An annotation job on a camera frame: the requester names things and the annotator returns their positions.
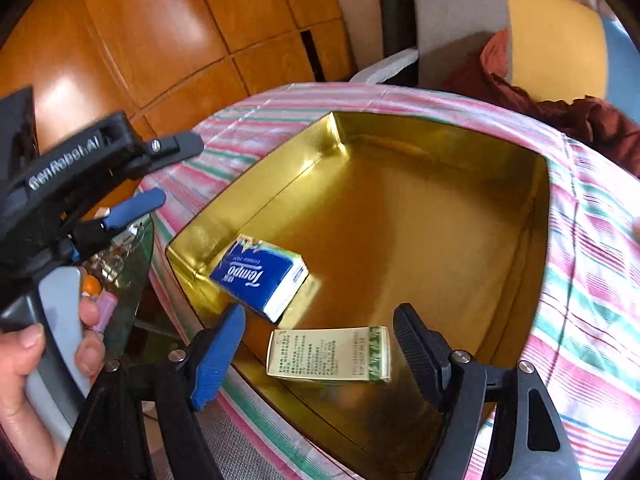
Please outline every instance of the red cloth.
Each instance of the red cloth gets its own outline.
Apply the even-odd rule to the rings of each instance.
[[[585,96],[572,104],[534,102],[507,75],[508,31],[501,30],[443,83],[443,90],[485,101],[533,117],[580,140],[640,178],[640,127],[611,104]]]

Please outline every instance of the metal screw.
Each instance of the metal screw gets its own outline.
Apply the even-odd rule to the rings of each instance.
[[[457,363],[466,364],[471,361],[471,354],[466,350],[454,350],[451,355],[453,356],[453,360]]]
[[[120,361],[116,358],[111,358],[104,364],[104,370],[106,372],[114,372],[118,368],[120,368]]]
[[[185,357],[187,357],[187,352],[180,350],[179,348],[169,352],[169,361],[173,363],[184,361]]]
[[[518,368],[526,374],[532,374],[536,371],[535,366],[532,365],[529,361],[520,361],[518,363]]]

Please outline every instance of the tempo tissue pack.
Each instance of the tempo tissue pack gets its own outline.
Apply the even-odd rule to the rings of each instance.
[[[275,322],[307,275],[299,254],[239,235],[209,277],[236,300]]]

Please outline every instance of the striped tablecloth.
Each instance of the striped tablecloth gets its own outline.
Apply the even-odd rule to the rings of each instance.
[[[580,142],[525,116],[441,92],[354,84],[292,84],[202,121],[193,160],[146,177],[168,195],[154,216],[150,278],[189,340],[199,324],[164,257],[168,242],[252,164],[331,110],[411,115],[455,124],[542,154],[550,217],[540,303],[523,357],[548,384],[584,480],[604,478],[640,424],[640,182]],[[233,370],[216,402],[284,478],[359,478],[304,439]],[[468,471],[479,479],[491,419]]]

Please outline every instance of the gray chair backrest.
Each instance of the gray chair backrest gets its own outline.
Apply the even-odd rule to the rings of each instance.
[[[507,0],[414,0],[418,86],[439,89],[469,56],[509,26]]]

